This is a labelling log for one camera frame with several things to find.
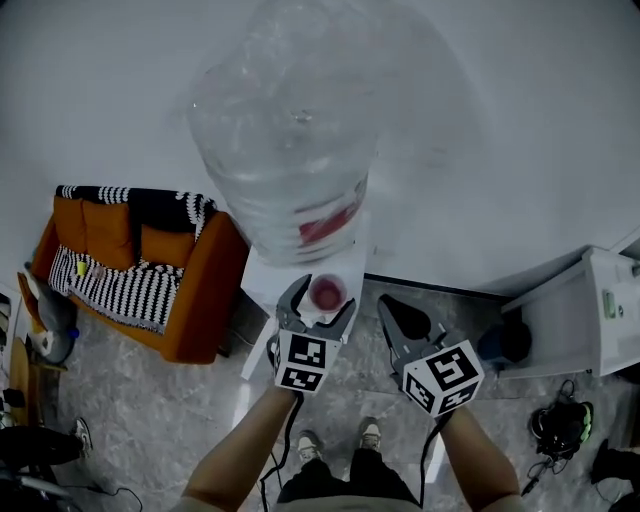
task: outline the black and white striped blanket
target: black and white striped blanket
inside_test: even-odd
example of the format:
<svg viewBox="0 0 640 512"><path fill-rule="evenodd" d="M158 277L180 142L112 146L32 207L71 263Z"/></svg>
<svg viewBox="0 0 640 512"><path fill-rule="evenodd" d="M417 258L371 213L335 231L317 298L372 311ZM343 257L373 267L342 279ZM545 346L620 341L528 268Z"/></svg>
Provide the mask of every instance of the black and white striped blanket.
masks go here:
<svg viewBox="0 0 640 512"><path fill-rule="evenodd" d="M87 264L79 276L77 264ZM94 269L102 267L101 276ZM164 334L184 269L144 260L126 271L104 267L88 254L61 245L51 266L49 285L58 293L78 297L114 322Z"/></svg>

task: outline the cushion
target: cushion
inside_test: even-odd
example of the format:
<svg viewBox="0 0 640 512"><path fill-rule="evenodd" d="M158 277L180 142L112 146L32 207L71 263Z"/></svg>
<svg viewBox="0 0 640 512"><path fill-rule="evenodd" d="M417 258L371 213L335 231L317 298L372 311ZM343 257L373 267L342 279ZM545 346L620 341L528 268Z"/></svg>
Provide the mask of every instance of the cushion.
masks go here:
<svg viewBox="0 0 640 512"><path fill-rule="evenodd" d="M58 240L73 252L87 252L86 230L82 213L82 199L53 198L53 221Z"/></svg>
<svg viewBox="0 0 640 512"><path fill-rule="evenodd" d="M129 206L82 203L87 226L87 252L105 267L127 270L135 264Z"/></svg>
<svg viewBox="0 0 640 512"><path fill-rule="evenodd" d="M142 259L185 268L196 245L193 233L170 233L142 225Z"/></svg>

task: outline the white wall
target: white wall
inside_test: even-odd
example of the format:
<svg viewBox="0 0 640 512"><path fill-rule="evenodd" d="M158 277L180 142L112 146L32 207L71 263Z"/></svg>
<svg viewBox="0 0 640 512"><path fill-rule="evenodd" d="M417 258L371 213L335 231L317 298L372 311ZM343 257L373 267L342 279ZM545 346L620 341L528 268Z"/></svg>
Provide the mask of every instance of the white wall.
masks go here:
<svg viewBox="0 0 640 512"><path fill-rule="evenodd" d="M30 254L54 184L220 199L182 113L191 81L237 44L256 4L10 0L0 10L0 149L11 154L0 159L0 280ZM372 168L369 272L515 293L528 269L551 272L640 225L630 1L415 4L426 16L415 70L429 80L399 92L403 115ZM13 215L16 203L35 211Z"/></svg>

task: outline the white table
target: white table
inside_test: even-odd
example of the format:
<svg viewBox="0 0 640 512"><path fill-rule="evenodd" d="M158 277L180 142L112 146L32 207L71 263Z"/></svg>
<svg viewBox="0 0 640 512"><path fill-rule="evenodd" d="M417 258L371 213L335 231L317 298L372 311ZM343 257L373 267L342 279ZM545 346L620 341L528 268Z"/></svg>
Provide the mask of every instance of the white table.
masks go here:
<svg viewBox="0 0 640 512"><path fill-rule="evenodd" d="M592 370L604 376L640 362L640 279L638 263L591 248L580 262L502 308L520 308L531 330L529 357L500 378L559 375ZM604 296L615 300L615 316Z"/></svg>
<svg viewBox="0 0 640 512"><path fill-rule="evenodd" d="M241 286L245 293L269 315L269 319L244 364L242 370L244 379L248 380L251 377L264 353L267 341L278 329L275 313L280 296L291 283L306 274L312 274L314 277L320 274L335 274L344 282L347 289L347 297L356 299L356 311L342 336L342 342L347 343L349 333L353 328L353 323L360 308L360 296L362 295L362 284L367 262L369 225L369 214L366 211L362 212L353 245L318 262L289 267L275 267L267 264L258 255L254 247L251 248ZM308 325L311 325L314 321L327 322L335 316L335 314L323 315L311 303L307 295L300 302L298 311L302 320Z"/></svg>

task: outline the large water bottle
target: large water bottle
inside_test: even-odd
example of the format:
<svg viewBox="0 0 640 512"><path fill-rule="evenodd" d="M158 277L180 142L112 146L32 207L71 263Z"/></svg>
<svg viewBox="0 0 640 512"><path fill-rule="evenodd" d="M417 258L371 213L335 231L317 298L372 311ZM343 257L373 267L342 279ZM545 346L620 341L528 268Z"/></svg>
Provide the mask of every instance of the large water bottle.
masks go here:
<svg viewBox="0 0 640 512"><path fill-rule="evenodd" d="M381 26L358 3L267 2L194 94L189 122L207 172L273 264L353 240L375 154L370 54Z"/></svg>

